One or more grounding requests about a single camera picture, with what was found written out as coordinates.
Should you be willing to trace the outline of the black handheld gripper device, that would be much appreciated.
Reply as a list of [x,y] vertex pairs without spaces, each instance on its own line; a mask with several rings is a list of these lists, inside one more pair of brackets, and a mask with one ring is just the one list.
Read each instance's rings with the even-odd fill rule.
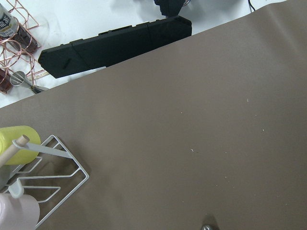
[[154,0],[155,5],[159,6],[163,16],[177,16],[182,7],[187,6],[190,0]]

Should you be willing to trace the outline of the long black box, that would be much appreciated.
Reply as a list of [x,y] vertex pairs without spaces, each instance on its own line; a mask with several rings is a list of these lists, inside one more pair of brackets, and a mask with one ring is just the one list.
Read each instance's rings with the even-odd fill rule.
[[174,16],[100,33],[42,50],[38,62],[54,78],[109,67],[192,34],[192,22]]

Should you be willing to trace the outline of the pink cup in rack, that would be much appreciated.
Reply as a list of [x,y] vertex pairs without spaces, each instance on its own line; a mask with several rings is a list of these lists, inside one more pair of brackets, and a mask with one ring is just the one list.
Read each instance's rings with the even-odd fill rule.
[[30,195],[13,198],[11,194],[0,195],[1,230],[35,230],[40,216],[37,200]]

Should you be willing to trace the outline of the steel jigger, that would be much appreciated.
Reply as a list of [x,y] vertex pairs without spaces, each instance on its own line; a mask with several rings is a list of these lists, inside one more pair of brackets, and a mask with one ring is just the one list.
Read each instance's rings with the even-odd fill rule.
[[49,88],[34,85],[22,71],[16,71],[10,76],[10,83],[15,87],[30,89],[34,94],[49,90]]

